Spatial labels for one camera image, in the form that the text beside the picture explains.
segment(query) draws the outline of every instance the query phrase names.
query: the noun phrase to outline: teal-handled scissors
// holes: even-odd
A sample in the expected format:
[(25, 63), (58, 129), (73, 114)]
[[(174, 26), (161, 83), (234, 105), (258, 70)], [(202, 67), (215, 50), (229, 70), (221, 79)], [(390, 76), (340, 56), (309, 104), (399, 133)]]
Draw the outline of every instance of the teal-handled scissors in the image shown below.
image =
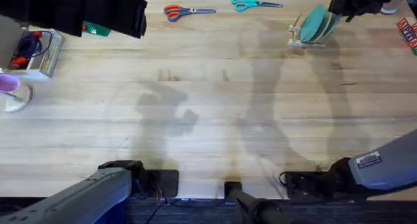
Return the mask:
[(267, 3), (258, 0), (232, 0), (237, 12), (243, 12), (251, 7), (282, 7), (279, 3)]

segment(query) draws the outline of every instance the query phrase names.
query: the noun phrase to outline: purple cup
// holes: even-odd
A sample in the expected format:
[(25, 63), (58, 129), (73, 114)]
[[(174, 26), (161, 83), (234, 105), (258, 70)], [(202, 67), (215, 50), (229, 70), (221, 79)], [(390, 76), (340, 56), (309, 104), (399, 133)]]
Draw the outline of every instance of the purple cup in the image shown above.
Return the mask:
[(10, 92), (20, 87), (20, 81), (8, 74), (0, 74), (0, 91)]

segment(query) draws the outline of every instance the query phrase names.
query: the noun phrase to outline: butcher block tabletop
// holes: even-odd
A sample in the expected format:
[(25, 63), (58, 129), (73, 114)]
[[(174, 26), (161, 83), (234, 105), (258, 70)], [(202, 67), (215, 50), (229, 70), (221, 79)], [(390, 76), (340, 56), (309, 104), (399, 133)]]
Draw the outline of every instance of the butcher block tabletop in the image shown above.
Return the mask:
[[(236, 180), (285, 199), (282, 171), (327, 169), (417, 128), (417, 56), (395, 15), (344, 19), (325, 48), (287, 28), (330, 0), (147, 0), (142, 39), (63, 35), (55, 73), (27, 80), (32, 102), (0, 113), (0, 197), (46, 197), (110, 160), (177, 169), (178, 197), (222, 198)], [(166, 5), (216, 9), (170, 22)], [(415, 190), (375, 199), (417, 200)]]

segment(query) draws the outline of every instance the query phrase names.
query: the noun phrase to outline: black cable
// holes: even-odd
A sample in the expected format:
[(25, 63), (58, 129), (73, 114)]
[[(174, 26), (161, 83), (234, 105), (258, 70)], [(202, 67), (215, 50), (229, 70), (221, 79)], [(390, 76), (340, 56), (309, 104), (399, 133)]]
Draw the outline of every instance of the black cable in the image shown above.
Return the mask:
[(32, 33), (30, 33), (24, 36), (20, 40), (17, 51), (16, 51), (16, 56), (30, 59), (33, 57), (37, 57), (39, 55), (43, 55), (46, 51), (49, 50), (51, 43), (52, 43), (53, 34), (49, 31), (34, 31), (34, 32), (42, 32), (42, 33), (50, 34), (50, 41), (48, 42), (48, 46), (45, 48), (45, 50), (42, 51), (42, 43), (40, 39), (37, 38)]
[(175, 204), (170, 203), (170, 205), (178, 208), (196, 208), (196, 209), (205, 209), (205, 208), (217, 208), (225, 203), (224, 199), (220, 199), (218, 202), (214, 203), (213, 205), (203, 205), (203, 206), (197, 206), (197, 205), (189, 205), (189, 204)]
[(278, 177), (278, 180), (280, 181), (281, 185), (286, 188), (287, 187), (287, 183), (282, 182), (282, 180), (281, 180), (282, 175), (284, 175), (285, 173), (286, 173), (285, 171), (282, 172), (282, 173), (280, 173), (280, 175)]
[(162, 207), (162, 205), (164, 205), (164, 202), (160, 203), (158, 205), (158, 207), (156, 207), (156, 209), (154, 210), (154, 212), (151, 214), (151, 216), (149, 216), (148, 220), (146, 221), (146, 224), (149, 224), (152, 220), (152, 218), (155, 216), (155, 214), (157, 213), (157, 211)]

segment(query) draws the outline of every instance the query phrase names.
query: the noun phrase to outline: gray robot arm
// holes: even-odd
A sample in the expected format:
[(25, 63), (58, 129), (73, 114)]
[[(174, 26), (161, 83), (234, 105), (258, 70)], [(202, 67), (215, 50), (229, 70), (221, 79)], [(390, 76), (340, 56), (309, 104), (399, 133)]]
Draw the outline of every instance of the gray robot arm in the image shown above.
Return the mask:
[(371, 152), (343, 158), (327, 172), (286, 171), (288, 197), (298, 202), (367, 199), (417, 186), (417, 130)]
[(132, 175), (124, 168), (103, 168), (89, 178), (19, 212), (0, 217), (0, 223), (91, 224), (132, 190)]

